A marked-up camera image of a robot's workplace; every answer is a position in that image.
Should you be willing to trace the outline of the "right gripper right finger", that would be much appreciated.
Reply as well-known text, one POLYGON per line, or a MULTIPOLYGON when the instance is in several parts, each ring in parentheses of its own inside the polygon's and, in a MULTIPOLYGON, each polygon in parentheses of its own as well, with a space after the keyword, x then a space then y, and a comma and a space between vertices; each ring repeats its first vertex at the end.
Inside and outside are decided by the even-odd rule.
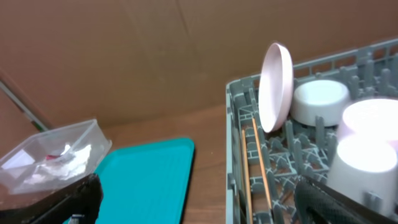
POLYGON ((301 223, 397 224, 315 179, 300 179, 294 202, 301 223))

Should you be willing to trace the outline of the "white napkin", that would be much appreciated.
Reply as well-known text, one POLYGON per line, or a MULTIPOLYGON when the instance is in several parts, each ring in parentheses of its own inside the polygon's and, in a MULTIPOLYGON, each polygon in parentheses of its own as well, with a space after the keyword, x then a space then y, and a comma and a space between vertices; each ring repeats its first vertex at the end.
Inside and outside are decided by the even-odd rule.
POLYGON ((91 153, 91 144, 84 148, 64 154, 59 161, 41 164, 35 168, 33 174, 26 178, 25 184, 40 184, 53 180, 68 180, 72 177, 84 174, 91 153))

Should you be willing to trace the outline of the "red snack wrapper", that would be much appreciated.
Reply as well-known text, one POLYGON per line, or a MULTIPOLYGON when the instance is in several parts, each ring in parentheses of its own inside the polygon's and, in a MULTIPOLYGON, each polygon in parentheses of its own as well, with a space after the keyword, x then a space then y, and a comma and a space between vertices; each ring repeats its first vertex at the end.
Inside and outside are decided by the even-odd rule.
POLYGON ((61 155, 46 155, 46 160, 58 159, 61 155))

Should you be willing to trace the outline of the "white paper cup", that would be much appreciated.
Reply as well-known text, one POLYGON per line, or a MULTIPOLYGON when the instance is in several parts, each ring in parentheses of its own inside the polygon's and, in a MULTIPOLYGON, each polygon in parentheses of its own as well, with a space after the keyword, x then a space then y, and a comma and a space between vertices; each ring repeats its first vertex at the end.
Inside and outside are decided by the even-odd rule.
POLYGON ((326 185, 364 204, 365 195, 381 199, 378 212, 393 213, 397 197, 397 153, 388 143, 348 136, 338 142, 326 185))

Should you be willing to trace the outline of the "grey bowl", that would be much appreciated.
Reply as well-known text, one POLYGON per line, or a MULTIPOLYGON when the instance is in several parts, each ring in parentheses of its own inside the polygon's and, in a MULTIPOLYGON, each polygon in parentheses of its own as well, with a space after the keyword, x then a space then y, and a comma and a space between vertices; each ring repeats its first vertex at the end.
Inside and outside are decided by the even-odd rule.
POLYGON ((326 127, 336 126, 350 101, 348 87, 341 82, 306 82, 294 91, 290 115, 297 122, 307 126, 315 126, 316 117, 323 118, 326 127))

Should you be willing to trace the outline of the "white plate with rice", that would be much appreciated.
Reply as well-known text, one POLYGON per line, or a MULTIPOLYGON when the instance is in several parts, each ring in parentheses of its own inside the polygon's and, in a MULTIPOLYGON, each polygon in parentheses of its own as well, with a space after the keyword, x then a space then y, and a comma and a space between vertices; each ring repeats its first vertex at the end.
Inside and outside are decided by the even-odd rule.
POLYGON ((259 119, 266 133, 281 128, 294 91, 292 57, 286 46, 272 43, 264 57, 259 82, 259 119))

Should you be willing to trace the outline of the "small pink bowl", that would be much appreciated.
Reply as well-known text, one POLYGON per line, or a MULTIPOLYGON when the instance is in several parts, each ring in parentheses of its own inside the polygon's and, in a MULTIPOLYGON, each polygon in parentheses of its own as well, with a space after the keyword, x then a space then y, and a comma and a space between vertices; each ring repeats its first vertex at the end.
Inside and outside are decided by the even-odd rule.
POLYGON ((343 139, 352 134, 378 139, 397 149, 397 100, 368 98, 347 106, 336 135, 343 139))

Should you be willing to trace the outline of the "grey dishwasher rack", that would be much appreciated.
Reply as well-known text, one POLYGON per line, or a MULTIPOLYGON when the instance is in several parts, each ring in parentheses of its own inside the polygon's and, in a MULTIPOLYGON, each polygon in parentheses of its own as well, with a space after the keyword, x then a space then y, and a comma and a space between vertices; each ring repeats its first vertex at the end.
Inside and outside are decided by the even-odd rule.
MULTIPOLYGON (((320 79, 343 82, 352 99, 397 96, 397 41, 378 42, 358 49, 298 63, 295 85, 320 79)), ((259 75, 226 86, 226 223, 249 223, 246 215, 242 130, 245 130, 251 184, 253 223, 296 223, 293 200, 300 174, 326 181, 336 129, 317 119, 314 127, 288 119, 272 134, 262 132, 258 112, 259 75), (267 205, 252 118, 255 118, 267 174, 272 211, 267 205)))

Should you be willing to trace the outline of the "clear plastic bin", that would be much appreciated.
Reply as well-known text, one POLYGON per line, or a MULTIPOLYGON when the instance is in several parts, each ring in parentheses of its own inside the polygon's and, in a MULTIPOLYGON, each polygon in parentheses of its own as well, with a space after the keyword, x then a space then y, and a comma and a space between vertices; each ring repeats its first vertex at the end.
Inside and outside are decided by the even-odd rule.
POLYGON ((1 158, 10 194, 64 188, 92 174, 111 149, 96 119, 34 134, 1 158))

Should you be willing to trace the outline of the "teal plastic tray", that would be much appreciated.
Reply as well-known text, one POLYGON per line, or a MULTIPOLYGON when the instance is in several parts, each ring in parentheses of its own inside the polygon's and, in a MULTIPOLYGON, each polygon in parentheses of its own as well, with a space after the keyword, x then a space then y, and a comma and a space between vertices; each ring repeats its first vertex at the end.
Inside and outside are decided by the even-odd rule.
POLYGON ((97 223, 180 223, 195 145, 169 139, 117 149, 95 172, 103 189, 97 223))

